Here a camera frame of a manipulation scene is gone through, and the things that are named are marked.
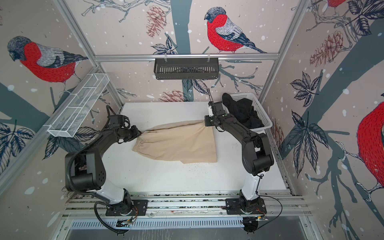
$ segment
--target black hanging basket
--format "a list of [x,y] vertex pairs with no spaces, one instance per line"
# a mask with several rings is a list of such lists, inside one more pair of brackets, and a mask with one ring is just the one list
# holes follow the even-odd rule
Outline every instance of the black hanging basket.
[[216,79],[218,58],[156,58],[156,79]]

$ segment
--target white tabletop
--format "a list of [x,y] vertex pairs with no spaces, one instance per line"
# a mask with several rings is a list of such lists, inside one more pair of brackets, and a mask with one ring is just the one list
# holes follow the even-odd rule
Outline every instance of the white tabletop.
[[[121,114],[144,131],[171,122],[203,120],[208,103],[126,103]],[[130,192],[148,194],[238,192],[249,174],[242,164],[241,144],[230,133],[216,129],[214,138],[217,163],[152,160],[132,151],[136,139],[115,143],[103,156],[107,178]],[[259,188],[286,189],[276,163],[265,173]]]

